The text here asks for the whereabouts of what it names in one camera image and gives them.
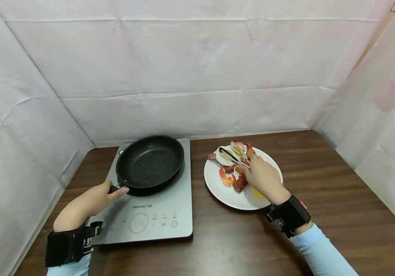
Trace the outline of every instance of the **induction cooktop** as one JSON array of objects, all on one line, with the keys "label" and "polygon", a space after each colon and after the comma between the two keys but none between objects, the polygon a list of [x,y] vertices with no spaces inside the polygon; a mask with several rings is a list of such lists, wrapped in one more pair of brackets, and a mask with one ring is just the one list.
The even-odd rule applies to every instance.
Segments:
[{"label": "induction cooktop", "polygon": [[[147,197],[123,195],[89,222],[103,221],[101,235],[92,245],[185,238],[193,233],[190,140],[177,139],[184,148],[184,162],[171,184]],[[129,146],[119,146],[107,179],[117,185],[116,161]]]}]

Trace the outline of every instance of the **wooden table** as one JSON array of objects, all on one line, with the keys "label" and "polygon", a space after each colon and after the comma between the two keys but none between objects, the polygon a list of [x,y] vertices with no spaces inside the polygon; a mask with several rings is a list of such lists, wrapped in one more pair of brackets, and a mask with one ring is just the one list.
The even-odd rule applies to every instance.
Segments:
[{"label": "wooden table", "polygon": [[[250,142],[278,163],[288,189],[361,275],[395,275],[395,216],[314,131],[191,141],[194,235],[183,240],[96,248],[90,276],[311,275],[276,224],[217,201],[203,179],[207,154],[231,140]],[[16,275],[44,275],[46,235],[58,213],[102,183],[117,148],[90,151]]]}]

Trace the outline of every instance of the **white fabric wall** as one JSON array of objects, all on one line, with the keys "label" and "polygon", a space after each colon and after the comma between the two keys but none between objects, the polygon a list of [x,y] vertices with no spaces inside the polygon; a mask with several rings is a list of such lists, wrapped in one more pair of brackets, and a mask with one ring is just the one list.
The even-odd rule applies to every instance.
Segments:
[{"label": "white fabric wall", "polygon": [[395,17],[315,130],[395,214]]},{"label": "white fabric wall", "polygon": [[14,272],[92,147],[0,17],[0,276]]},{"label": "white fabric wall", "polygon": [[394,0],[0,0],[96,146],[310,128]]}]

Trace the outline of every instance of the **wrist strap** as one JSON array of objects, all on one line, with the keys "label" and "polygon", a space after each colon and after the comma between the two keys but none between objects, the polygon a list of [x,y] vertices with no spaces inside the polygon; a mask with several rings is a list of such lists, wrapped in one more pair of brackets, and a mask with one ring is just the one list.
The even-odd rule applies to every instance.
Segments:
[{"label": "wrist strap", "polygon": [[92,238],[101,233],[101,221],[71,231],[50,232],[47,236],[46,267],[80,261],[93,251]]},{"label": "wrist strap", "polygon": [[285,233],[288,238],[294,236],[295,229],[311,220],[306,206],[293,195],[281,205],[271,204],[265,209],[264,215],[268,222],[277,220],[282,229],[281,232]]}]

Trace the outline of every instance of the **tongs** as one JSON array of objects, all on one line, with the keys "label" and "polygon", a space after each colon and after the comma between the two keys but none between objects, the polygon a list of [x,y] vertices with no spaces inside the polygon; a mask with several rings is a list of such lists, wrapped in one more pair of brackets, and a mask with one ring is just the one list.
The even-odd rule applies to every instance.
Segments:
[{"label": "tongs", "polygon": [[236,163],[237,165],[242,165],[242,166],[245,166],[245,167],[247,167],[248,169],[250,169],[250,167],[249,167],[248,164],[246,164],[246,163],[244,163],[244,162],[242,162],[242,161],[239,161],[235,156],[233,156],[233,155],[232,155],[229,151],[227,151],[226,149],[220,147],[220,148],[219,148],[219,153],[220,153],[220,156],[223,157],[223,158],[225,158],[226,160],[229,160],[229,161],[231,161],[231,162],[233,162],[233,163]]},{"label": "tongs", "polygon": [[248,161],[251,161],[251,159],[249,158],[249,156],[246,155],[246,153],[244,152],[244,148],[240,147],[239,145],[237,145],[235,142],[231,141],[231,150],[237,154],[238,156],[240,156],[240,158],[244,158]]}]

